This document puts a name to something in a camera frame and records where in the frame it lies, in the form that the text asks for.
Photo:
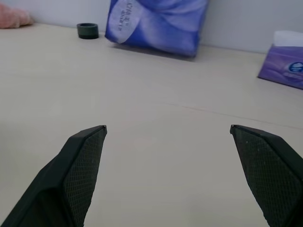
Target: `blue tissue package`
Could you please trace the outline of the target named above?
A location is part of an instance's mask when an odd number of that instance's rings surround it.
[[[194,57],[208,0],[111,0],[105,37]]]

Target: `table surface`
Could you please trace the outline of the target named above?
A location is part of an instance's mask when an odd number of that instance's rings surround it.
[[[0,31],[0,222],[78,131],[106,124],[86,227],[265,227],[231,124],[303,155],[303,91],[256,78],[265,56],[195,60],[36,24]]]

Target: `pink towel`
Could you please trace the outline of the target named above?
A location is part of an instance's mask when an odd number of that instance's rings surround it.
[[[0,28],[18,28],[33,23],[34,21],[28,12],[21,9],[12,9],[0,3]]]

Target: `wall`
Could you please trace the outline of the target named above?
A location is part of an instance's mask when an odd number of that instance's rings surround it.
[[[105,30],[109,0],[2,0],[31,12],[37,22],[75,26],[98,23]],[[276,30],[303,32],[302,0],[211,0],[203,43],[266,52]]]

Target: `tissue package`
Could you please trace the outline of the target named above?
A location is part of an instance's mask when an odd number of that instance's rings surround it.
[[[303,89],[303,47],[273,45],[258,77]]]
[[[105,37],[194,57],[208,0],[111,0]]]

